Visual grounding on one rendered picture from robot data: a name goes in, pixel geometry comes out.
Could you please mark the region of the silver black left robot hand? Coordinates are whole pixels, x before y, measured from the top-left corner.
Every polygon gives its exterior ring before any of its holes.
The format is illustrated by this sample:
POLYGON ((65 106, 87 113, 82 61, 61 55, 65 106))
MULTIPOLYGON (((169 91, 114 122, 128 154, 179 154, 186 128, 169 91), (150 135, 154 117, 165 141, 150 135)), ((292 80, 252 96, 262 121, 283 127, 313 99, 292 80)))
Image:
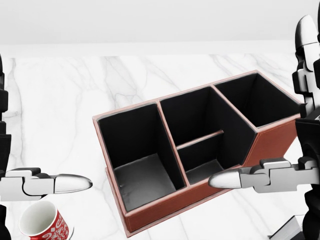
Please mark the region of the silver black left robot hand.
MULTIPOLYGON (((48 175, 39 167, 7 170, 12 136, 6 132, 2 114, 8 110, 9 94, 5 90, 5 74, 0 55, 0 202, 44 201, 51 194, 67 194, 87 190, 92 181, 74 174, 48 175)), ((7 208, 0 203, 0 240, 12 240, 6 226, 7 208)))

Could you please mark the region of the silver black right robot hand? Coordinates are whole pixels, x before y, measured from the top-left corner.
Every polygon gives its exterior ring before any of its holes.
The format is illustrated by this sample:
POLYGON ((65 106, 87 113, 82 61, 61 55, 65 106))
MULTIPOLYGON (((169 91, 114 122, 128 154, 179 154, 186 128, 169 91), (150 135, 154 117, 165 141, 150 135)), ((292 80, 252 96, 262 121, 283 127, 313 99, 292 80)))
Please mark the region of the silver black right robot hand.
POLYGON ((310 15, 299 20, 295 49, 298 66, 292 74, 294 91, 304 97, 301 117, 295 121, 302 157, 296 164, 283 157, 262 159, 252 167, 216 173, 208 184, 222 189, 252 187, 257 193, 296 191, 298 185, 310 184, 312 189, 304 195, 308 211, 302 231, 305 240, 320 240, 320 3, 317 24, 310 15))

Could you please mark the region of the dark book with white pages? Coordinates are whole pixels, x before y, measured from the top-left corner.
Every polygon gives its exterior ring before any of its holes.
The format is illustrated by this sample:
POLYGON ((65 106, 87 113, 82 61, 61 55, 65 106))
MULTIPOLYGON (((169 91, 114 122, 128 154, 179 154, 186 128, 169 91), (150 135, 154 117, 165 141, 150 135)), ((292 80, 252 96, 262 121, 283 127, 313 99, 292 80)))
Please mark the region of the dark book with white pages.
POLYGON ((306 240, 303 234, 304 215, 292 216, 269 240, 306 240))

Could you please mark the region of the red-brown desk caddy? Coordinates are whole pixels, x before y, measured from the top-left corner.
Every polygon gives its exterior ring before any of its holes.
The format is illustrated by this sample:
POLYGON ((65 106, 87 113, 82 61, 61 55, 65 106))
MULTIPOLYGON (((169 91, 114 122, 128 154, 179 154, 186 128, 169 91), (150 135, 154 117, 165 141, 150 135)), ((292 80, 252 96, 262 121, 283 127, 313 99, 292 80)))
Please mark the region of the red-brown desk caddy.
POLYGON ((223 194, 213 174, 282 157, 299 107, 255 70, 94 116, 125 234, 223 194))

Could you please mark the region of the red white patterned mug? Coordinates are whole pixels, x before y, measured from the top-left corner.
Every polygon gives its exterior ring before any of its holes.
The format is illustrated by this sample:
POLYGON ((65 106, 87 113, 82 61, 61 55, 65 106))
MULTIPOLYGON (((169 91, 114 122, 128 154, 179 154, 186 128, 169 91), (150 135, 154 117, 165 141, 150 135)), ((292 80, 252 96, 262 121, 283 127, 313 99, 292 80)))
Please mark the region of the red white patterned mug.
POLYGON ((19 230, 30 240, 70 240, 70 228, 50 201, 41 200, 29 206, 19 220, 19 230))

